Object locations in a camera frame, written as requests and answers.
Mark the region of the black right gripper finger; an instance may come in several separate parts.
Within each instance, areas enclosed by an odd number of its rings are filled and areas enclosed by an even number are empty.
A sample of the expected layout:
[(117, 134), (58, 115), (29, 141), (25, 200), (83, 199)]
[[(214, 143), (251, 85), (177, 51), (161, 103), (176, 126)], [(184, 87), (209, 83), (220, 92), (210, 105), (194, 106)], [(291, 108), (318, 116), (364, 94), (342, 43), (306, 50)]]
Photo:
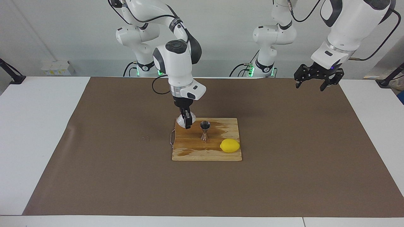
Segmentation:
[(190, 111), (190, 108), (179, 108), (180, 116), (179, 116), (179, 126), (185, 129), (191, 128), (193, 124), (193, 113)]

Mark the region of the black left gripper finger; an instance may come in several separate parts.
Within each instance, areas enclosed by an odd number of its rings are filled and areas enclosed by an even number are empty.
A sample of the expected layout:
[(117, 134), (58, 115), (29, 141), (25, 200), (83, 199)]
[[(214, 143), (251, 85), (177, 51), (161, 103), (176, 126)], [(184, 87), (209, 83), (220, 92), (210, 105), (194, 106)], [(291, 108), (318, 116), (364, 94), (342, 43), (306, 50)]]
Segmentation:
[(344, 76), (344, 71), (336, 71), (335, 73), (326, 73), (322, 76), (324, 82), (320, 86), (320, 91), (323, 92), (328, 86), (337, 85)]
[(299, 68), (294, 73), (294, 80), (296, 81), (295, 85), (296, 89), (299, 89), (299, 87), (304, 81), (312, 79), (311, 70), (312, 68), (305, 64), (301, 64), (299, 66)]

